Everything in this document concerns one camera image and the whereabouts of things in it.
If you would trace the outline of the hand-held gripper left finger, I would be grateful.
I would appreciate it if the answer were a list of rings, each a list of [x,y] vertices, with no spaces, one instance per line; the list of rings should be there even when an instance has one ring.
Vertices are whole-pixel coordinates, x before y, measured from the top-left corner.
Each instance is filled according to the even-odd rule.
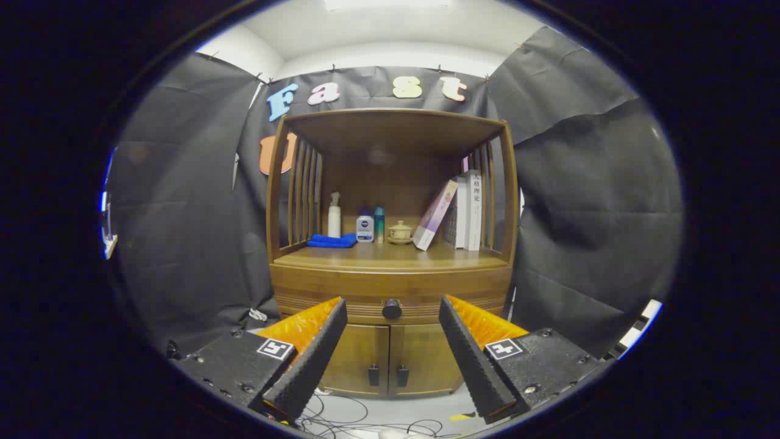
[[[318,388],[347,325],[336,297],[257,334],[234,329],[198,350],[171,341],[170,359],[217,396],[281,423],[295,423]]]

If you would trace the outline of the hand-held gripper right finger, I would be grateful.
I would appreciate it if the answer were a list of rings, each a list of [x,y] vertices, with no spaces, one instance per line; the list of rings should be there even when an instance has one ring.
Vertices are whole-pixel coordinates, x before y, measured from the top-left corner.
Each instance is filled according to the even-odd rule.
[[[438,320],[486,423],[554,402],[610,365],[556,330],[530,332],[449,294],[441,298]]]

